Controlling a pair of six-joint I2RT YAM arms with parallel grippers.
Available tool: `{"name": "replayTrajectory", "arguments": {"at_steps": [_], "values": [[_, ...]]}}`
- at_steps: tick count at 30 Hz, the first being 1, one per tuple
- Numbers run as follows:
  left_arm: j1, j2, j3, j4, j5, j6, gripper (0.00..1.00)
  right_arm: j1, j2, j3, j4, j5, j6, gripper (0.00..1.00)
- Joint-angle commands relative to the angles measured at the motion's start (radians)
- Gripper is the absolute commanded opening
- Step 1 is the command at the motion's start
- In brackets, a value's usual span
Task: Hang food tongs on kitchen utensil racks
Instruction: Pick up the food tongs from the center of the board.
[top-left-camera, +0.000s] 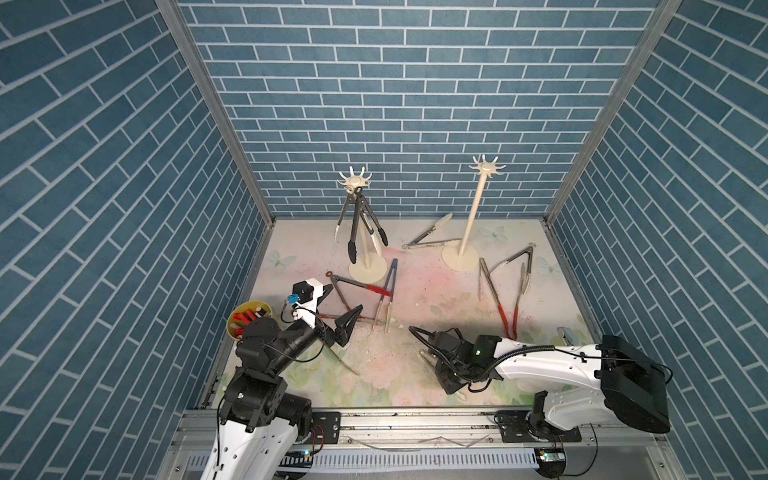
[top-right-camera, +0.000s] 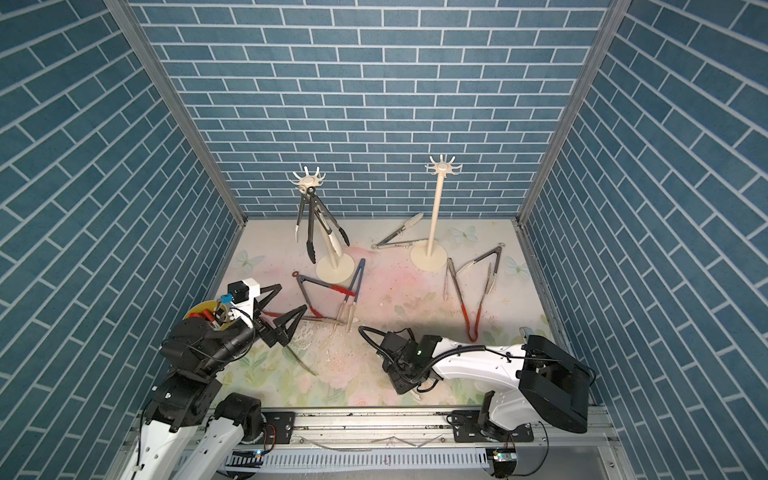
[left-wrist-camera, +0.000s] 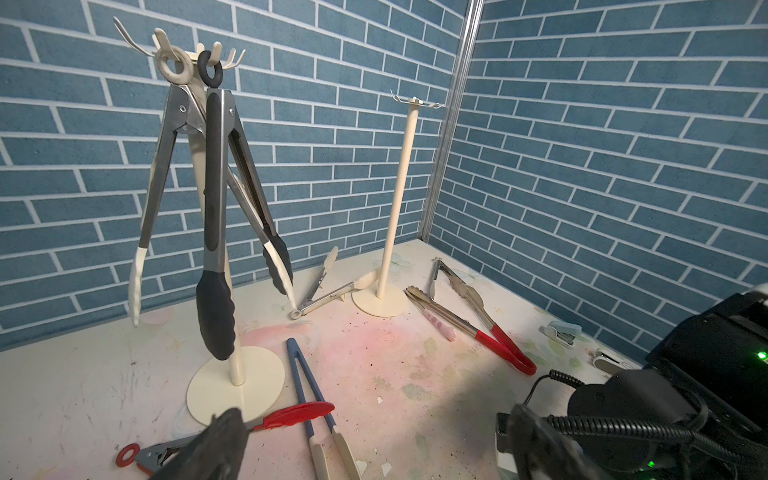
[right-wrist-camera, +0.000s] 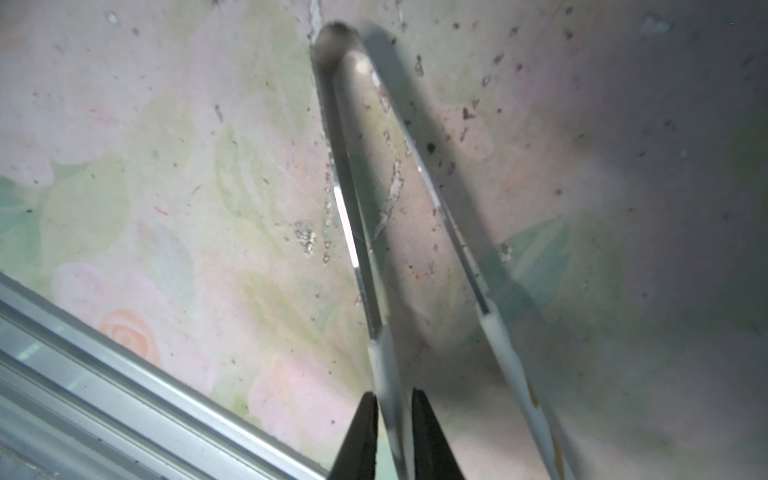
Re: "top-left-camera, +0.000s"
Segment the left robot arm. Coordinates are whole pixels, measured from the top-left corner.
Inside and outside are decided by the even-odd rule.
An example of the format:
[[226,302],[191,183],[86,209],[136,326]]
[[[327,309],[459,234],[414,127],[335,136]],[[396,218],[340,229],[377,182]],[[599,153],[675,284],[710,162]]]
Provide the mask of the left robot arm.
[[236,355],[241,364],[216,407],[216,437],[202,473],[205,479],[299,479],[315,463],[326,442],[313,419],[312,402],[287,393],[283,372],[301,354],[346,346],[363,310],[357,306],[332,325],[319,305],[330,284],[308,279],[294,284],[287,298],[292,321],[281,328],[260,310],[234,313]]

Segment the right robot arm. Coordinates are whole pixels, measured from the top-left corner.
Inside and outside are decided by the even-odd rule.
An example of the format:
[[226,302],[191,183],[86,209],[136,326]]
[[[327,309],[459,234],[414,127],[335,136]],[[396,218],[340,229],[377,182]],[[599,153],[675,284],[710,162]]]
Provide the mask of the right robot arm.
[[410,334],[433,357],[442,390],[481,393],[492,383],[535,386],[528,431],[556,440],[587,424],[621,423],[651,434],[671,430],[667,385],[674,373],[625,339],[604,335],[589,345],[526,344],[497,335],[467,340],[456,328]]

